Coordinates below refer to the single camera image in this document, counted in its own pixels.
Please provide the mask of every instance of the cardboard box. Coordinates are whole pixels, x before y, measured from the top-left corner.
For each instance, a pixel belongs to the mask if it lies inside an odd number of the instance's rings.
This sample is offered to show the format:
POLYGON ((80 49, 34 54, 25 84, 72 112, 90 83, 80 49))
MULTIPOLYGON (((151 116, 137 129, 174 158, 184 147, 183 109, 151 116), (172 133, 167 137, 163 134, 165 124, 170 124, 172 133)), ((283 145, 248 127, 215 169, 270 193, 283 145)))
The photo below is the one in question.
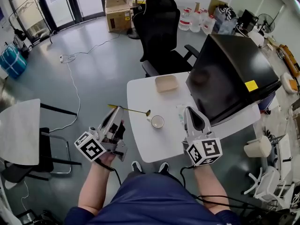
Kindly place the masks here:
POLYGON ((210 0, 210 5, 208 6, 208 14, 209 15, 214 15, 215 9, 219 5, 227 5, 227 2, 223 2, 220 0, 210 0))
POLYGON ((105 8, 111 8, 114 6, 126 5, 127 0, 105 0, 105 8))
POLYGON ((105 8, 109 32, 122 31, 131 28, 130 7, 119 5, 105 8))

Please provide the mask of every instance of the black sneaker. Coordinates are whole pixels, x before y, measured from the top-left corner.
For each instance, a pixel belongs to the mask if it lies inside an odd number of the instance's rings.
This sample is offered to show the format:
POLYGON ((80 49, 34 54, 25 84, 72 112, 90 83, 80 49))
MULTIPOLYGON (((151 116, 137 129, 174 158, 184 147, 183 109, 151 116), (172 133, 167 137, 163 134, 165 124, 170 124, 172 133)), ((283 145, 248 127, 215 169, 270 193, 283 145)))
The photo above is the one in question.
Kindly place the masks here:
POLYGON ((131 164, 131 170, 133 172, 143 172, 142 171, 142 167, 140 165, 140 163, 138 161, 133 161, 132 164, 131 164))
POLYGON ((166 162, 164 162, 164 163, 160 166, 158 172, 159 172, 159 173, 169 172, 169 168, 170 168, 169 164, 166 163, 166 162))

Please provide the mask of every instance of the golden spoon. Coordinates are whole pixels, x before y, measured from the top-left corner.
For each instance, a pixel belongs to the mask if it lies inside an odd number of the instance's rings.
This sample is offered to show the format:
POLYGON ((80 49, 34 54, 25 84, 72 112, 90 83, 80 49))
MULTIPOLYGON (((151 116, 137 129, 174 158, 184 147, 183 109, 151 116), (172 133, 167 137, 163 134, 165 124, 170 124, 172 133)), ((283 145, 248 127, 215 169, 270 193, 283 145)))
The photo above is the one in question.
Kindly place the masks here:
MULTIPOLYGON (((112 105, 112 104, 108 104, 108 106, 110 108, 117 108, 118 107, 118 106, 112 105)), ((137 113, 144 113, 144 114, 146 114, 146 116, 149 116, 150 112, 151 112, 151 110, 148 110, 147 112, 141 112, 141 111, 136 111, 136 110, 128 109, 128 108, 125 108, 125 107, 122 107, 122 106, 119 106, 119 107, 121 107, 121 108, 123 108, 123 109, 125 109, 127 111, 132 111, 132 112, 137 112, 137 113)))

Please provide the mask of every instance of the yellow sticky note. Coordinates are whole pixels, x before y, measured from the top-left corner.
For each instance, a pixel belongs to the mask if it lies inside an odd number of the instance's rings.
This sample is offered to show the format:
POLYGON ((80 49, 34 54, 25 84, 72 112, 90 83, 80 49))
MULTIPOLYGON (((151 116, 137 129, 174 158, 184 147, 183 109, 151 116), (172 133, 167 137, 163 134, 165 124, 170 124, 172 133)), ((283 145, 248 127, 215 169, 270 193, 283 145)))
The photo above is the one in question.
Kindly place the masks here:
POLYGON ((245 83, 246 87, 248 88, 248 91, 251 92, 255 89, 258 89, 258 86, 254 80, 246 82, 245 83))

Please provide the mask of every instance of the black office chair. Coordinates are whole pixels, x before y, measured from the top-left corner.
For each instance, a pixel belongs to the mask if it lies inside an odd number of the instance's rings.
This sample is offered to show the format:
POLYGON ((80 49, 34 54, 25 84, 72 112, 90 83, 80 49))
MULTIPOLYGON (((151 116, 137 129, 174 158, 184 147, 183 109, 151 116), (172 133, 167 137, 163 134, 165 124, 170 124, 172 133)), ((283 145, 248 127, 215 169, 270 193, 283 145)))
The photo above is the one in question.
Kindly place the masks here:
POLYGON ((39 133, 39 164, 38 165, 18 165, 11 164, 7 166, 9 162, 5 161, 5 170, 1 172, 3 178, 11 183, 19 183, 24 179, 24 177, 31 177, 39 180, 48 181, 48 178, 39 177, 30 174, 31 171, 38 173, 54 173, 54 174, 69 174, 71 173, 71 165, 81 165, 81 163, 74 162, 70 160, 68 141, 63 137, 49 134, 49 128, 40 128, 39 133), (61 139, 66 143, 67 157, 68 160, 54 158, 51 155, 50 137, 61 139), (66 172, 54 172, 53 163, 68 164, 69 170, 66 172))
POLYGON ((145 12, 133 18, 144 49, 140 59, 146 77, 188 72, 192 66, 187 60, 199 52, 191 45, 185 45, 188 53, 184 58, 176 52, 177 27, 180 11, 174 0, 146 0, 145 12))

